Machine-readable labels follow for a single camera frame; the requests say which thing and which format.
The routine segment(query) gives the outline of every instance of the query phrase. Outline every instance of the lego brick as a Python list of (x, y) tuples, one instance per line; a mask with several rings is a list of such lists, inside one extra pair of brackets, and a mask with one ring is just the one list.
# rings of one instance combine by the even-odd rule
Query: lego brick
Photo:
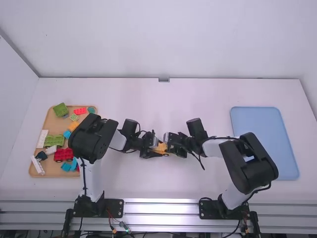
[(95, 113), (96, 112), (96, 110), (93, 107), (88, 107), (87, 110), (88, 110), (89, 113)]
[(54, 161), (55, 162), (63, 162), (63, 161), (72, 161), (74, 155), (73, 150), (70, 148), (61, 149), (58, 148), (54, 154)]
[(36, 156), (35, 159), (40, 159), (40, 160), (46, 160), (48, 156), (45, 154), (44, 151), (40, 151)]
[(53, 145), (53, 146), (51, 146), (50, 148), (47, 148), (47, 149), (45, 150), (45, 154), (51, 155), (51, 154), (55, 153), (56, 150), (57, 150), (57, 146), (56, 146), (56, 145)]
[(75, 113), (76, 115), (85, 114), (85, 113), (87, 113), (87, 109), (86, 109), (86, 108), (78, 108), (78, 109), (75, 109), (75, 110), (74, 110), (74, 113)]
[(54, 110), (55, 115), (57, 117), (62, 117), (64, 115), (68, 114), (68, 108), (65, 105), (65, 103), (58, 104), (57, 106), (53, 107), (53, 110)]
[(63, 147), (65, 142), (64, 135), (48, 135), (44, 141), (44, 147), (51, 147), (57, 145), (57, 147)]
[(70, 170), (71, 165), (69, 165), (68, 163), (64, 163), (61, 165), (61, 169), (68, 172)]
[(46, 136), (48, 135), (49, 133), (49, 130), (42, 130), (41, 131), (41, 134), (40, 134), (40, 137), (39, 137), (39, 140), (38, 140), (38, 143), (36, 145), (36, 148), (43, 148), (44, 146), (44, 142), (45, 142), (45, 138)]
[(73, 158), (73, 161), (71, 162), (71, 167), (70, 167), (70, 171), (75, 171), (77, 167), (77, 160), (76, 157)]
[(40, 175), (44, 175), (45, 174), (45, 171), (41, 165), (41, 163), (39, 161), (37, 161), (34, 157), (34, 155), (31, 156), (31, 160), (32, 160), (32, 163), (36, 169), (36, 171), (40, 174)]
[(73, 132), (74, 129), (76, 129), (76, 127), (79, 125), (79, 123), (77, 121), (73, 121), (69, 126), (68, 126), (68, 130)]
[(73, 114), (69, 117), (72, 121), (78, 120), (79, 116), (77, 116), (76, 114)]
[(63, 135), (64, 135), (64, 137), (68, 140), (69, 137), (70, 137), (70, 135), (71, 135), (71, 132), (70, 132), (69, 130), (67, 130), (67, 131), (64, 132)]

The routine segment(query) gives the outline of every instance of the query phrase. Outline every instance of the light blue mat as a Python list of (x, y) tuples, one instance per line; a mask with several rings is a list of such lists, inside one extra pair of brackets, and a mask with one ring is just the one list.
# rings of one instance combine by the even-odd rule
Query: light blue mat
[(253, 132), (257, 136), (278, 168), (278, 180), (298, 179), (299, 170), (279, 109), (233, 107), (230, 114), (234, 135)]

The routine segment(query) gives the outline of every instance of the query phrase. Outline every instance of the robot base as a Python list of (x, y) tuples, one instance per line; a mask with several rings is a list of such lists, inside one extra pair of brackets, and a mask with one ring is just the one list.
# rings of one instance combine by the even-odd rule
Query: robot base
[(236, 209), (229, 211), (225, 210), (222, 203), (218, 200), (202, 200), (199, 203), (199, 217), (202, 220), (249, 220), (249, 204), (244, 203)]
[(122, 218), (124, 201), (122, 199), (104, 198), (105, 192), (97, 202), (81, 196), (75, 200), (72, 217)]

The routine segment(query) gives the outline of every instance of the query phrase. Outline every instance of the aluminum rail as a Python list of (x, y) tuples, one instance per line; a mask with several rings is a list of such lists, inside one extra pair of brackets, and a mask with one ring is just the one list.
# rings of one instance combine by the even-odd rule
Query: aluminum rail
[[(195, 199), (124, 201), (121, 220), (133, 232), (219, 233), (231, 232), (237, 225), (235, 220), (201, 220)], [(73, 201), (0, 201), (0, 230), (61, 230), (65, 211), (73, 204)], [(317, 234), (317, 204), (251, 203), (250, 210), (258, 213), (262, 233)], [(79, 229), (79, 225), (80, 218), (73, 218), (71, 230)], [(110, 231), (108, 219), (84, 218), (82, 230)]]

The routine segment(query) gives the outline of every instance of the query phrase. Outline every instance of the red lego brick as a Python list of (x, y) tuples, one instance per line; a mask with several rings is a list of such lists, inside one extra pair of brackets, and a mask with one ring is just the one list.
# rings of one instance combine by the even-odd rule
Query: red lego brick
[(87, 113), (87, 109), (86, 109), (86, 108), (75, 109), (75, 110), (74, 110), (74, 113), (75, 113), (76, 115), (85, 114), (85, 113)]
[(70, 148), (61, 149), (57, 148), (54, 154), (54, 161), (55, 162), (63, 162), (63, 161), (72, 161), (73, 160), (73, 150)]

